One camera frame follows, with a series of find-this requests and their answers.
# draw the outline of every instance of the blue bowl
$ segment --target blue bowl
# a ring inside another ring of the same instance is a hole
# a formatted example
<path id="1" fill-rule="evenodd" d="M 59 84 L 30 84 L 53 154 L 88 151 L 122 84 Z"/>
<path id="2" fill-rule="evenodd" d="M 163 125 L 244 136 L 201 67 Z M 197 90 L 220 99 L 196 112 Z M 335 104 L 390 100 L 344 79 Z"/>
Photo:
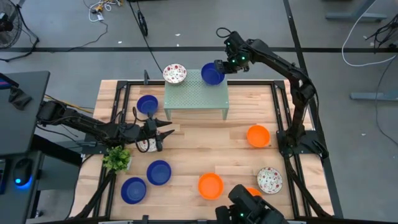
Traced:
<path id="1" fill-rule="evenodd" d="M 169 181 L 172 168 L 166 161 L 158 160 L 151 163 L 147 169 L 148 181 L 153 185 L 163 185 Z"/>
<path id="2" fill-rule="evenodd" d="M 122 199 L 129 204 L 140 202 L 147 193 L 145 182 L 138 177 L 126 180 L 121 189 Z"/>
<path id="3" fill-rule="evenodd" d="M 219 85 L 225 78 L 225 74 L 218 72 L 214 63 L 207 63 L 201 68 L 201 77 L 209 85 Z"/>
<path id="4" fill-rule="evenodd" d="M 137 109 L 143 114 L 155 114 L 157 111 L 157 98 L 152 95 L 145 95 L 139 98 L 137 102 Z"/>

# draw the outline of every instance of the blue light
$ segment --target blue light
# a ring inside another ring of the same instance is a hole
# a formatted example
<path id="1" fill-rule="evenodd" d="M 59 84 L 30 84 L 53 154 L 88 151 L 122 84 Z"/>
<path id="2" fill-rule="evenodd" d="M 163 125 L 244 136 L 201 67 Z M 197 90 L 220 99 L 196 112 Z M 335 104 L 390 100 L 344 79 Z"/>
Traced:
<path id="1" fill-rule="evenodd" d="M 21 189 L 21 190 L 23 190 L 23 189 L 28 189 L 29 187 L 30 187 L 30 185 L 32 184 L 32 176 L 30 176 L 29 177 L 29 181 L 26 183 L 26 184 L 24 184 L 24 185 L 22 185 L 22 186 L 18 186 L 17 185 L 17 188 L 18 189 Z"/>

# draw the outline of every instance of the white cable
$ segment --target white cable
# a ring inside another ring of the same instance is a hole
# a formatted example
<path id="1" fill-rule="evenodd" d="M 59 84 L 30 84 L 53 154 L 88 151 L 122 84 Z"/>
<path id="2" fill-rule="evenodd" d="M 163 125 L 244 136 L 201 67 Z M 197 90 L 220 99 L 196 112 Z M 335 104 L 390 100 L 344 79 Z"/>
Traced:
<path id="1" fill-rule="evenodd" d="M 344 44 L 343 44 L 343 46 L 341 47 L 341 55 L 343 56 L 343 60 L 344 60 L 344 62 L 345 62 L 347 65 L 350 65 L 350 66 L 352 66 L 352 67 L 363 67 L 363 66 L 368 66 L 368 65 L 377 65 L 377 64 L 380 64 L 380 63 L 388 62 L 388 61 L 390 61 L 390 60 L 392 60 L 392 59 L 394 59 L 394 58 L 396 57 L 396 56 L 393 56 L 393 57 L 391 57 L 391 58 L 389 58 L 389 59 L 385 59 L 385 60 L 380 61 L 380 62 L 371 62 L 371 63 L 362 64 L 362 65 L 354 65 L 354 64 L 351 64 L 351 63 L 347 62 L 346 58 L 344 57 L 344 46 L 347 44 L 347 41 L 348 41 L 349 37 L 351 36 L 351 33 L 353 32 L 353 30 L 354 30 L 356 24 L 359 22 L 359 20 L 361 20 L 361 18 L 363 17 L 363 15 L 365 15 L 365 13 L 373 6 L 373 4 L 376 3 L 376 1 L 374 1 L 374 2 L 368 7 L 368 9 L 367 9 L 366 11 L 364 11 L 363 14 L 362 14 L 362 15 L 358 18 L 358 20 L 354 23 L 354 26 L 353 26 L 353 28 L 351 28 L 351 30 L 350 30 L 350 32 L 349 32 L 349 34 L 348 34 L 348 36 L 347 36 L 346 41 L 344 41 Z"/>
<path id="2" fill-rule="evenodd" d="M 93 4 L 92 6 L 90 6 L 90 8 L 88 9 L 88 19 L 90 20 L 90 22 L 97 22 L 97 21 L 100 21 L 100 19 L 96 19 L 96 20 L 92 20 L 92 19 L 91 19 L 91 9 L 92 9 L 94 6 L 99 5 L 99 4 L 101 4 L 101 3 L 102 3 L 102 1 L 99 1 L 99 2 L 97 2 L 97 3 L 95 3 L 95 4 Z"/>
<path id="3" fill-rule="evenodd" d="M 105 9 L 108 11 L 108 12 L 110 12 L 111 10 L 112 10 L 112 4 L 116 4 L 116 2 L 106 2 L 105 4 L 104 4 L 104 7 L 105 7 Z"/>

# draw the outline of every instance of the bowl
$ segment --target bowl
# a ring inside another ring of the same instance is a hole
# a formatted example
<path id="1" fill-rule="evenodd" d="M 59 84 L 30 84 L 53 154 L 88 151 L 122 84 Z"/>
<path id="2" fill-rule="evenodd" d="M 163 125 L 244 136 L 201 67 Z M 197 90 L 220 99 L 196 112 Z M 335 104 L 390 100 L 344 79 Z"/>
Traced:
<path id="1" fill-rule="evenodd" d="M 139 203 L 147 193 L 145 182 L 138 177 L 131 177 L 123 183 L 121 189 L 122 199 L 128 204 Z"/>
<path id="2" fill-rule="evenodd" d="M 198 190 L 204 199 L 216 200 L 223 193 L 223 180 L 214 173 L 203 174 L 199 179 Z"/>
<path id="3" fill-rule="evenodd" d="M 246 187 L 246 190 L 248 190 L 252 196 L 262 196 L 261 192 L 254 187 Z"/>
<path id="4" fill-rule="evenodd" d="M 172 175 L 172 168 L 163 160 L 154 161 L 147 169 L 148 181 L 153 185 L 164 185 Z"/>
<path id="5" fill-rule="evenodd" d="M 178 84 L 187 77 L 187 69 L 184 66 L 174 63 L 163 69 L 163 78 L 170 84 Z"/>
<path id="6" fill-rule="evenodd" d="M 145 95 L 138 99 L 137 109 L 143 114 L 155 114 L 157 111 L 158 101 L 155 96 Z"/>
<path id="7" fill-rule="evenodd" d="M 269 135 L 269 131 L 261 125 L 251 126 L 246 136 L 249 144 L 254 147 L 267 146 L 271 138 Z"/>
<path id="8" fill-rule="evenodd" d="M 216 70 L 214 63 L 207 63 L 201 68 L 201 78 L 208 85 L 219 85 L 225 78 L 225 74 Z"/>
<path id="9" fill-rule="evenodd" d="M 150 138 L 148 139 L 149 141 L 149 149 L 147 152 L 157 152 L 157 148 L 156 148 L 156 138 Z M 139 147 L 139 149 L 141 151 L 146 151 L 148 148 L 148 141 L 147 140 L 142 140 L 137 142 L 137 146 Z"/>
<path id="10" fill-rule="evenodd" d="M 282 189 L 283 179 L 272 167 L 264 167 L 257 174 L 260 189 L 267 194 L 276 194 Z"/>

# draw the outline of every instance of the perforated surface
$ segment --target perforated surface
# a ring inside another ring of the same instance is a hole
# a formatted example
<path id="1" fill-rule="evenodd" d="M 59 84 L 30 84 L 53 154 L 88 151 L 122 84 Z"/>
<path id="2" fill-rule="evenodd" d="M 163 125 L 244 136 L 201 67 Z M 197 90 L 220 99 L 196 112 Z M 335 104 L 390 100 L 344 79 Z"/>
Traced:
<path id="1" fill-rule="evenodd" d="M 181 84 L 165 84 L 165 109 L 226 109 L 229 108 L 228 86 L 224 79 L 217 86 L 207 85 L 200 70 L 187 70 Z"/>

